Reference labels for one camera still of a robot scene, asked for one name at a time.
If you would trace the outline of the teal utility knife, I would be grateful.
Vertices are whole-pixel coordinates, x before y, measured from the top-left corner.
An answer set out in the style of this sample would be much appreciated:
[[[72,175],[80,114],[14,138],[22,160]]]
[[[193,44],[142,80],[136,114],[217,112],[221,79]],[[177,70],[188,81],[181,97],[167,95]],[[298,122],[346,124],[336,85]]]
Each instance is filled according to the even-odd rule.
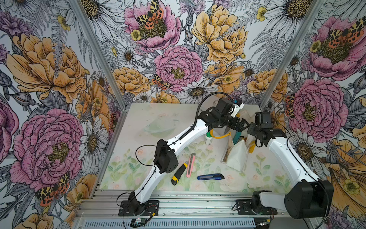
[[[236,145],[238,143],[238,141],[241,138],[241,132],[236,132],[234,138],[233,138],[233,144]]]

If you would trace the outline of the white pouch with yellow handles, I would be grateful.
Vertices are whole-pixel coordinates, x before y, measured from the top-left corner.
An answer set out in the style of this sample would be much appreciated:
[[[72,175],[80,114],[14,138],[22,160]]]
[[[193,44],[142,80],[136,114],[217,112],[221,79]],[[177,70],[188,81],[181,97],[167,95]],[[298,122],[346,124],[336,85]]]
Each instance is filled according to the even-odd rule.
[[[229,130],[227,127],[220,131],[222,135],[214,130],[210,131],[213,139],[224,146],[220,162],[238,172],[245,171],[249,154],[255,148],[255,138],[247,131],[248,129],[241,132],[241,138],[236,145],[233,144],[233,138],[237,131]]]

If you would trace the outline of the pink utility knife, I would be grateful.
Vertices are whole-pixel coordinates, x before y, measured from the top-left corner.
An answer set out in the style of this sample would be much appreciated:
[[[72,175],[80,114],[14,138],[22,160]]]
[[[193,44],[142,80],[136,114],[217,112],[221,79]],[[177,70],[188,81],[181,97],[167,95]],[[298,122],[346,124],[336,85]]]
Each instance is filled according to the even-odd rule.
[[[190,178],[193,172],[193,166],[194,166],[194,161],[195,161],[195,155],[196,153],[192,153],[189,156],[189,160],[188,160],[188,166],[187,166],[187,174],[186,177]]]

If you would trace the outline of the blue utility knife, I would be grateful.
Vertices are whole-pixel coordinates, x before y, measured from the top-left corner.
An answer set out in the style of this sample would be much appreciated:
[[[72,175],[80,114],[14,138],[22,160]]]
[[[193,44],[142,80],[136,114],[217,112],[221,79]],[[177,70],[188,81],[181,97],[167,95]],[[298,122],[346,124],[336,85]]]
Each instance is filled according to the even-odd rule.
[[[200,175],[197,177],[197,180],[203,181],[203,180],[223,180],[225,177],[221,173],[215,173],[215,174],[207,174],[207,175]]]

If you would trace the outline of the black yellow utility knife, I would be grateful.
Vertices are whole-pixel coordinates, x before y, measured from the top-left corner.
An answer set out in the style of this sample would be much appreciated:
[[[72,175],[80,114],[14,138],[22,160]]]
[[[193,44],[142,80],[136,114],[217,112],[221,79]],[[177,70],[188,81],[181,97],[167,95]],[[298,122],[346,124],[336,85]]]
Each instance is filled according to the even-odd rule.
[[[175,172],[175,174],[173,175],[172,179],[171,179],[171,183],[175,186],[177,185],[177,183],[179,182],[182,174],[185,172],[186,168],[187,168],[188,164],[187,162],[183,163],[179,169]]]

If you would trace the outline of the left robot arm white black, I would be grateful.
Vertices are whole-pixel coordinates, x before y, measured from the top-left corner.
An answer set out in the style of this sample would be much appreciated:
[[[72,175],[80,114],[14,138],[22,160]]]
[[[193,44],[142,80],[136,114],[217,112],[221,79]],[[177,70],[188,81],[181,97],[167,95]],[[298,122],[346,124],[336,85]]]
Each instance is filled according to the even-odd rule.
[[[187,129],[167,141],[160,139],[156,143],[153,165],[147,178],[137,190],[129,194],[127,202],[121,204],[125,212],[135,216],[142,214],[160,181],[177,168],[179,154],[197,138],[218,127],[238,132],[249,128],[245,119],[236,116],[245,106],[242,102],[220,98],[216,106],[201,112],[202,104],[199,104],[194,122]]]

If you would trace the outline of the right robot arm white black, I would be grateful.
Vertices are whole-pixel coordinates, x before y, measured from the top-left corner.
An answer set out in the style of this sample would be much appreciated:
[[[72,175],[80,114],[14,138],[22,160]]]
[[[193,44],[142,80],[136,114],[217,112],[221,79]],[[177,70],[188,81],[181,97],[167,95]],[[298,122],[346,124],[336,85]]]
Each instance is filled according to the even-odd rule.
[[[275,155],[293,185],[287,194],[256,191],[252,195],[252,210],[282,210],[294,219],[326,218],[334,193],[332,184],[321,180],[306,165],[291,146],[283,130],[273,127],[270,113],[256,113],[255,121],[250,124],[247,132]]]

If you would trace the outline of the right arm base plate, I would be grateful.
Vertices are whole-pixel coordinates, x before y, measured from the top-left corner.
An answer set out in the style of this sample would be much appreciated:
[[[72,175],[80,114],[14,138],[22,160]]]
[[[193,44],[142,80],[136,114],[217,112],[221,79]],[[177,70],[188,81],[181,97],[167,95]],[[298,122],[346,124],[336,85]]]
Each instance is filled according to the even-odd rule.
[[[261,204],[254,205],[251,200],[238,199],[235,201],[235,209],[239,215],[277,215],[278,212],[274,208],[264,207]]]

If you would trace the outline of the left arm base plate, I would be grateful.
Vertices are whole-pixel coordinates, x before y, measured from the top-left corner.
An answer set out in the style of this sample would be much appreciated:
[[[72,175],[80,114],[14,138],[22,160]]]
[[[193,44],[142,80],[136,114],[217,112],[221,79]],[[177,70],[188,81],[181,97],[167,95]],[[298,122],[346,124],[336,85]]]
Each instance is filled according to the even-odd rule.
[[[118,216],[126,217],[126,216],[146,216],[150,217],[153,214],[158,215],[160,201],[158,200],[149,200],[146,203],[141,204],[137,200],[133,201],[122,201]]]

